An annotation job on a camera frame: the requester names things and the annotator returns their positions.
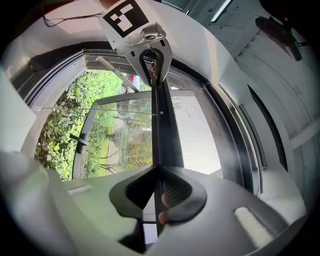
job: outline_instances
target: white wall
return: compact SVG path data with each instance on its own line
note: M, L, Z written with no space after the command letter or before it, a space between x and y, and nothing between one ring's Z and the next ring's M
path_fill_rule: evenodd
M288 173L310 209L320 179L319 67L308 46L301 51L302 60L294 61L259 32L235 61L252 79L249 85L270 112L284 146Z
M0 66L0 150L20 152L35 119Z

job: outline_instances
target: tree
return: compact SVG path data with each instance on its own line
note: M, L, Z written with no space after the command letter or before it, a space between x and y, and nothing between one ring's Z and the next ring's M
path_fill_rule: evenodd
M108 171L111 172L112 174L115 174L115 173L119 173L119 171L117 171L115 169L115 165L114 164L100 164L99 165L100 168L102 169L105 169L105 175L108 174Z
M117 142L119 141L122 132L124 131L124 128L118 128L117 130L115 130L113 133L111 134L106 134L106 138L112 142Z
M148 137L146 141L129 145L126 155L126 170L150 166L152 163L152 136Z
M116 151L115 151L113 154L111 154L111 155L108 155L108 156L106 156L106 157L100 157L100 159L108 159L108 158L112 157L113 155L115 155L116 153L118 153L118 151L119 151L119 149L116 150Z

